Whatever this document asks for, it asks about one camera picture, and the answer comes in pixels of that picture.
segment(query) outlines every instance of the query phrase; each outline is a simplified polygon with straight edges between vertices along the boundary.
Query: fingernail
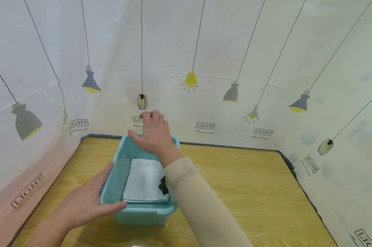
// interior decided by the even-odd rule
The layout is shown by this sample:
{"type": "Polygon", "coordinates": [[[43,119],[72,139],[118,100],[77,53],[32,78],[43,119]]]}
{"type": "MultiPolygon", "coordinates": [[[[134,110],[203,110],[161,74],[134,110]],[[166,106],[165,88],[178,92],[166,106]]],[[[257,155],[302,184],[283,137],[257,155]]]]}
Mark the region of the fingernail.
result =
{"type": "Polygon", "coordinates": [[[119,202],[119,205],[122,207],[122,208],[125,208],[128,204],[124,201],[121,201],[119,202]]]}

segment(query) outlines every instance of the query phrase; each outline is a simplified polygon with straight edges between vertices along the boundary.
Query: printed wallpaper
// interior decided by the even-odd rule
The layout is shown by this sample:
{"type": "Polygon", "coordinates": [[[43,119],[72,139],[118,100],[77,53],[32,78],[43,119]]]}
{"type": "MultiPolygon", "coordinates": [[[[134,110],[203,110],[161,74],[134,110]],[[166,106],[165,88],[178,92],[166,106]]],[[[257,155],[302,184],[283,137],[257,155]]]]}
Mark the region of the printed wallpaper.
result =
{"type": "Polygon", "coordinates": [[[153,109],[281,151],[336,243],[372,247],[372,0],[0,1],[0,246],[81,137],[153,109]]]}

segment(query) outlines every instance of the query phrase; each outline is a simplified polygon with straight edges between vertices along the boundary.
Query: right hand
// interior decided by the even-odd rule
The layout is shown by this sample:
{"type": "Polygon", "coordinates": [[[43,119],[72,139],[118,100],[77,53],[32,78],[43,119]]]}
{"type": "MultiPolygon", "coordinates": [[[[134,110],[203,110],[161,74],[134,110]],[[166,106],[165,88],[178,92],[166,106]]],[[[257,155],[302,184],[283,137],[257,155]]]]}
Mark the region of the right hand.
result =
{"type": "Polygon", "coordinates": [[[143,119],[143,135],[139,136],[133,130],[128,130],[129,138],[136,143],[138,148],[157,156],[165,150],[173,149],[175,145],[163,114],[157,110],[144,111],[139,117],[143,119]]]}

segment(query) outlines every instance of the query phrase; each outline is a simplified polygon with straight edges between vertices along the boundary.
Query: wooden table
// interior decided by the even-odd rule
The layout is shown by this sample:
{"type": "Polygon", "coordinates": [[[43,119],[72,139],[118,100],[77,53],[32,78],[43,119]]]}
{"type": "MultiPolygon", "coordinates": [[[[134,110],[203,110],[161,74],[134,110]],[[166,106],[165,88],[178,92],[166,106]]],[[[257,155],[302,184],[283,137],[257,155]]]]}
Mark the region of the wooden table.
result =
{"type": "MultiPolygon", "coordinates": [[[[23,246],[38,223],[74,188],[101,171],[120,140],[86,138],[12,246],[23,246]]],[[[336,246],[280,155],[274,151],[181,145],[254,247],[336,246]]],[[[111,216],[73,229],[62,246],[198,246],[180,210],[166,226],[121,226],[111,216]]]]}

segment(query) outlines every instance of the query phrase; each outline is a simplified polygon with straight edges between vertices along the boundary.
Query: lamp cord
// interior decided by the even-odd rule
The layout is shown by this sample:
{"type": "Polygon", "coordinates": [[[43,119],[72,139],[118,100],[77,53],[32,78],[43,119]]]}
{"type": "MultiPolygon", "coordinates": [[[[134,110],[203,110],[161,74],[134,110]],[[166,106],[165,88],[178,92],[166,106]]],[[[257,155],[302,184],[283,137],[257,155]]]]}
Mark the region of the lamp cord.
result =
{"type": "Polygon", "coordinates": [[[370,6],[372,0],[370,1],[370,3],[367,5],[367,7],[363,10],[363,12],[361,13],[361,15],[359,16],[358,20],[355,22],[355,24],[353,24],[351,30],[348,32],[347,36],[345,36],[345,38],[343,39],[343,41],[341,42],[341,44],[337,47],[337,49],[335,50],[334,54],[331,56],[331,58],[329,59],[329,61],[326,63],[326,65],[323,67],[323,70],[319,73],[318,77],[315,79],[314,83],[311,85],[309,91],[311,91],[312,87],[315,85],[316,81],[319,79],[319,77],[322,75],[323,71],[326,69],[327,65],[330,63],[331,59],[334,57],[334,55],[337,53],[337,51],[340,49],[340,47],[342,46],[342,44],[344,43],[344,41],[347,39],[347,37],[349,36],[349,34],[352,32],[353,28],[357,25],[358,21],[360,20],[360,18],[363,16],[363,14],[366,12],[367,8],[370,6]]]}
{"type": "Polygon", "coordinates": [[[64,108],[66,108],[66,106],[65,106],[64,93],[63,93],[62,88],[61,88],[60,80],[58,79],[57,73],[56,73],[55,70],[54,70],[54,67],[53,67],[53,64],[52,64],[51,61],[50,61],[50,58],[48,58],[48,54],[47,54],[46,49],[45,49],[45,47],[44,47],[44,45],[43,45],[42,38],[40,37],[40,34],[39,34],[38,30],[37,30],[37,26],[36,26],[35,20],[34,20],[33,17],[32,17],[32,13],[31,13],[31,11],[30,11],[30,9],[29,9],[29,6],[28,6],[26,0],[24,0],[24,2],[25,2],[25,5],[26,5],[26,8],[28,9],[29,15],[30,15],[30,17],[31,17],[31,19],[32,19],[33,25],[35,26],[35,30],[36,30],[36,32],[37,32],[37,36],[38,36],[38,38],[39,38],[39,40],[40,40],[40,44],[42,44],[42,47],[43,47],[44,53],[46,54],[47,60],[48,60],[48,62],[50,63],[51,69],[53,70],[55,77],[57,78],[58,86],[59,86],[59,88],[60,88],[61,95],[62,95],[62,97],[63,97],[64,108]]]}
{"type": "Polygon", "coordinates": [[[10,92],[10,94],[11,94],[12,98],[14,99],[14,101],[15,101],[16,103],[18,103],[18,101],[15,99],[15,97],[14,97],[14,95],[12,94],[12,92],[11,92],[9,86],[7,86],[7,83],[4,81],[4,79],[3,79],[3,77],[2,77],[1,74],[0,74],[0,78],[2,79],[4,85],[6,85],[6,88],[7,88],[7,90],[10,92]]]}
{"type": "Polygon", "coordinates": [[[342,131],[344,131],[348,125],[350,125],[350,123],[352,123],[352,121],[372,102],[372,99],[358,112],[358,114],[356,114],[350,122],[348,122],[347,125],[345,125],[345,127],[332,139],[332,141],[334,141],[335,138],[337,138],[337,136],[339,136],[341,134],[342,131]]]}
{"type": "Polygon", "coordinates": [[[265,2],[266,2],[266,0],[263,0],[262,5],[261,5],[261,9],[260,9],[260,12],[259,12],[258,20],[256,21],[255,27],[254,27],[253,32],[252,32],[252,36],[250,37],[250,40],[249,40],[248,47],[246,48],[245,56],[244,56],[244,59],[242,60],[241,68],[238,72],[238,76],[236,77],[236,81],[238,81],[239,75],[241,74],[242,66],[244,65],[246,54],[248,54],[248,49],[249,49],[249,46],[250,46],[250,42],[252,41],[253,34],[255,33],[255,30],[256,30],[256,26],[258,25],[259,18],[260,18],[260,15],[261,15],[261,11],[262,11],[262,8],[263,8],[265,2]]]}
{"type": "Polygon", "coordinates": [[[85,19],[85,16],[84,16],[83,0],[81,0],[81,10],[82,10],[82,12],[83,12],[84,33],[86,34],[86,44],[87,44],[88,65],[90,65],[90,52],[89,52],[89,50],[88,50],[87,28],[86,28],[86,19],[85,19]]]}
{"type": "Polygon", "coordinates": [[[143,0],[140,3],[140,75],[143,94],[143,23],[142,23],[143,0]]]}
{"type": "Polygon", "coordinates": [[[198,40],[199,40],[199,38],[200,38],[201,23],[202,23],[202,15],[204,14],[204,6],[205,6],[205,0],[204,0],[204,3],[202,4],[201,19],[200,19],[200,27],[198,28],[197,44],[195,45],[194,60],[193,60],[193,68],[191,69],[191,72],[194,72],[194,63],[195,63],[195,57],[196,57],[196,55],[197,55],[198,40]]]}
{"type": "Polygon", "coordinates": [[[287,39],[286,39],[286,41],[285,41],[285,44],[284,44],[284,46],[282,47],[281,52],[279,53],[279,57],[278,57],[277,61],[275,62],[274,68],[273,68],[272,71],[271,71],[271,74],[270,74],[270,76],[269,76],[269,78],[268,78],[267,84],[266,84],[266,86],[264,87],[264,89],[263,89],[263,91],[262,91],[262,93],[261,93],[261,96],[260,96],[260,98],[259,98],[259,101],[258,101],[257,106],[259,105],[260,100],[261,100],[261,97],[262,97],[262,95],[264,94],[264,91],[266,90],[266,88],[267,88],[267,86],[268,86],[268,83],[270,82],[271,76],[272,76],[272,74],[274,73],[274,70],[275,70],[275,67],[277,66],[277,63],[278,63],[278,61],[279,61],[279,58],[281,57],[282,52],[283,52],[284,49],[285,49],[285,46],[286,46],[286,44],[287,44],[287,42],[288,42],[288,39],[289,39],[289,37],[290,37],[290,34],[291,34],[292,31],[293,31],[293,28],[294,28],[294,26],[295,26],[295,24],[296,24],[296,22],[297,22],[297,19],[298,19],[298,17],[300,16],[301,10],[303,10],[304,3],[305,3],[305,0],[304,0],[304,2],[303,2],[303,5],[302,5],[301,8],[300,8],[300,11],[298,12],[298,15],[297,15],[297,17],[296,17],[294,23],[293,23],[292,29],[290,29],[290,32],[289,32],[289,35],[288,35],[288,37],[287,37],[287,39]]]}

